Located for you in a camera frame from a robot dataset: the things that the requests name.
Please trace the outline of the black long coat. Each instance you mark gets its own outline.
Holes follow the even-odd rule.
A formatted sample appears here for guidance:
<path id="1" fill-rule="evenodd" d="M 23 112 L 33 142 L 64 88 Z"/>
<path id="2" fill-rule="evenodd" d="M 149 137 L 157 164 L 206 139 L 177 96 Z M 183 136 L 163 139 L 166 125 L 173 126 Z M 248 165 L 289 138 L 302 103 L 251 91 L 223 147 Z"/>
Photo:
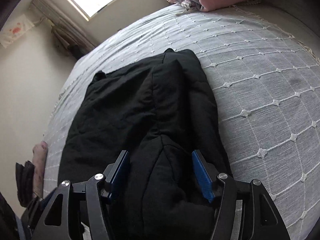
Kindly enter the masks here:
<path id="1" fill-rule="evenodd" d="M 166 50 L 88 85 L 62 152 L 58 180 L 86 181 L 130 154 L 110 208 L 113 239 L 209 239 L 214 210 L 191 154 L 230 173 L 213 91 L 195 54 Z"/>

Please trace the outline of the beige window curtain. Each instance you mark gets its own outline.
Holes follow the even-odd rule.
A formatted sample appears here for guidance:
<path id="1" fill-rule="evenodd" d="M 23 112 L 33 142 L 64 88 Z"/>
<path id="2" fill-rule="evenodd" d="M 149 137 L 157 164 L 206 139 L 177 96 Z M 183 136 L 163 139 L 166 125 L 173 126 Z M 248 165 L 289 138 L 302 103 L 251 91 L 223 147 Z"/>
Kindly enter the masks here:
<path id="1" fill-rule="evenodd" d="M 74 25 L 51 20 L 55 45 L 63 54 L 79 60 L 96 48 L 87 35 Z"/>

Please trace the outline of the grey quilted bedspread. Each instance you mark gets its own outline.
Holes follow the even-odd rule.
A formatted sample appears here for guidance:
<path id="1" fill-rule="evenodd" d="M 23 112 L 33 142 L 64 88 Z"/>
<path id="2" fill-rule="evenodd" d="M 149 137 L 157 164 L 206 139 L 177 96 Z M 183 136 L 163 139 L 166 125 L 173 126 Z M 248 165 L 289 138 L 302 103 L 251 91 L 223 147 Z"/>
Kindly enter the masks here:
<path id="1" fill-rule="evenodd" d="M 274 8 L 187 12 L 172 5 L 111 36 L 80 59 L 44 136 L 44 192 L 57 184 L 68 130 L 93 75 L 166 49 L 190 49 L 214 92 L 219 129 L 236 179 L 260 179 L 292 239 L 319 219 L 319 40 Z"/>

